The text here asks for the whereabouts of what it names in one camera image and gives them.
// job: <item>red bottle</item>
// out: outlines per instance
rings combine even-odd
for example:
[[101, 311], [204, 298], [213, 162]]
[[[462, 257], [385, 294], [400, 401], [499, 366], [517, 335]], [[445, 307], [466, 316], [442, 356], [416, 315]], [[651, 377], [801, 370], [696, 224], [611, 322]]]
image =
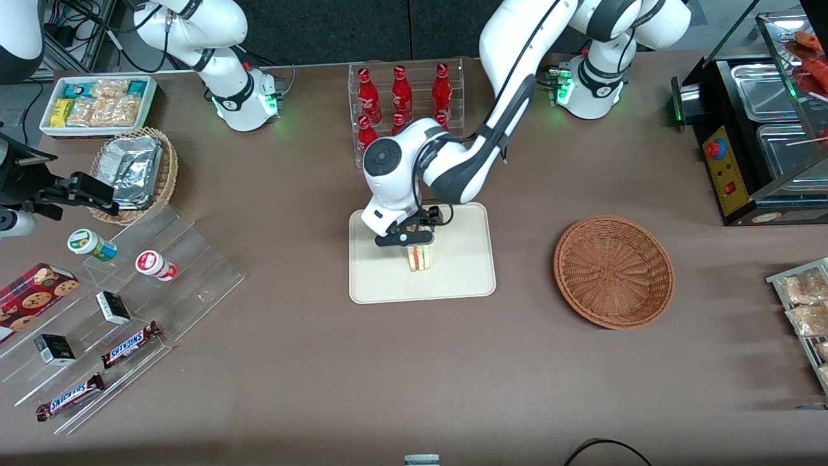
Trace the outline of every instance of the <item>red bottle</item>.
[[362, 149], [362, 153], [365, 153], [365, 149], [377, 140], [377, 132], [371, 128], [371, 121], [367, 115], [360, 115], [358, 122], [359, 133], [357, 133], [357, 139], [359, 139], [359, 148]]
[[439, 123], [444, 130], [451, 133], [451, 130], [449, 129], [449, 120], [445, 117], [445, 114], [437, 114], [437, 116], [434, 117], [434, 119], [437, 120], [437, 123]]
[[437, 65], [437, 79], [431, 87], [431, 98], [434, 102], [434, 116], [445, 114], [445, 119], [451, 119], [451, 81], [449, 66], [445, 63]]
[[368, 68], [357, 71], [359, 77], [359, 105], [371, 121], [371, 126], [377, 126], [383, 121], [383, 111], [379, 108], [379, 92], [377, 86], [371, 82], [371, 73]]
[[406, 125], [406, 117], [403, 114], [394, 114], [394, 126], [391, 128], [391, 135], [396, 136]]
[[412, 85], [406, 79], [406, 67], [394, 66], [394, 85], [391, 86], [394, 96], [394, 111], [406, 118], [406, 123], [414, 119], [414, 94]]

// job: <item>packaged bread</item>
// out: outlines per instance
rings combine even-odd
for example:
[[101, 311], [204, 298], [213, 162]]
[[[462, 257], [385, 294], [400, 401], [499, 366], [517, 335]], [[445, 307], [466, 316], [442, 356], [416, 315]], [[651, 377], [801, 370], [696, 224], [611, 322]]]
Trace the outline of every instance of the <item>packaged bread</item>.
[[129, 80], [97, 80], [90, 91], [93, 97], [123, 97], [129, 90]]
[[785, 277], [778, 281], [779, 288], [782, 290], [782, 295], [792, 306], [799, 306], [800, 304], [817, 304], [820, 300], [815, 296], [810, 296], [802, 289], [802, 283], [798, 275]]
[[828, 335], [828, 308], [825, 303], [795, 307], [791, 309], [791, 320], [800, 337]]
[[138, 95], [124, 95], [115, 104], [110, 126], [132, 126], [138, 118], [138, 109], [141, 108], [141, 97]]
[[92, 124], [92, 114], [95, 111], [96, 99], [79, 97], [72, 105], [72, 111], [66, 118], [66, 126], [89, 127]]
[[92, 113], [92, 118], [89, 121], [90, 126], [113, 126], [112, 113], [115, 110], [115, 104], [118, 99], [114, 97], [100, 98], [95, 100], [95, 108]]
[[820, 355], [822, 361], [828, 362], [828, 342], [816, 345], [816, 353]]

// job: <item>brown wicker bowl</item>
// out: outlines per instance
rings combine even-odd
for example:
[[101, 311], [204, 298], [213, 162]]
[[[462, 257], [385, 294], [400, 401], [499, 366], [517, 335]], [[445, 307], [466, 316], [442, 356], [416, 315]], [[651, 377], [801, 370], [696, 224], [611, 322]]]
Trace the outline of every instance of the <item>brown wicker bowl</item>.
[[617, 216], [576, 222], [558, 241], [552, 268], [566, 301], [606, 328], [645, 327], [673, 295], [667, 252], [641, 226]]
[[[178, 155], [176, 154], [176, 148], [172, 147], [170, 139], [164, 133], [154, 128], [136, 129], [129, 133], [119, 134], [115, 138], [137, 138], [139, 136], [152, 136], [158, 139], [164, 147], [164, 152], [161, 154], [161, 166], [158, 168], [155, 192], [152, 196], [152, 204], [149, 206], [152, 207], [158, 202], [167, 202], [172, 198], [172, 193], [176, 189], [176, 177], [178, 176]], [[98, 151], [98, 156], [92, 162], [92, 169], [89, 170], [92, 176], [98, 171], [98, 164], [101, 161], [101, 155], [104, 153], [104, 147], [106, 147], [106, 144]], [[117, 216], [110, 216], [105, 212], [90, 208], [92, 215], [98, 220], [123, 226], [133, 223], [147, 209], [142, 211], [120, 211]]]

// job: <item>snickers bar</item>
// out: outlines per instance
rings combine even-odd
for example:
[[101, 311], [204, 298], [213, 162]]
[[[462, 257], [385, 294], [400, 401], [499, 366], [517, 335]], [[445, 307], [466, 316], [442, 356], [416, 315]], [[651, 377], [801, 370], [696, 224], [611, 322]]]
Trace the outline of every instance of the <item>snickers bar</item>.
[[60, 398], [52, 400], [51, 403], [44, 403], [38, 406], [37, 420], [40, 422], [48, 420], [50, 417], [56, 415], [58, 411], [64, 409], [66, 406], [77, 403], [81, 398], [84, 398], [90, 393], [95, 393], [96, 391], [104, 391], [105, 389], [106, 386], [104, 386], [104, 379], [101, 378], [100, 374], [95, 374], [94, 376], [92, 376], [91, 379], [78, 385], [74, 389], [67, 391]]
[[133, 354], [139, 347], [144, 346], [150, 341], [152, 337], [161, 334], [161, 329], [158, 328], [155, 321], [150, 322], [149, 325], [141, 329], [141, 332], [132, 335], [126, 342], [121, 343], [108, 354], [101, 356], [103, 360], [103, 368], [109, 369], [117, 362], [125, 359], [130, 354]]

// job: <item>beige tray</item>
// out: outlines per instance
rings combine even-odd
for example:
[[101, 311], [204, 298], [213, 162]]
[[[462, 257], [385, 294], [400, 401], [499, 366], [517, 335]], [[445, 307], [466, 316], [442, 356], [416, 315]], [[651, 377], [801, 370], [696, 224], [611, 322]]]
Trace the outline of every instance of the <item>beige tray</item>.
[[[440, 206], [448, 215], [448, 206]], [[356, 211], [349, 221], [349, 287], [358, 304], [471, 298], [494, 292], [494, 261], [486, 208], [455, 206], [455, 219], [437, 228], [431, 268], [411, 272], [406, 248], [379, 248]]]

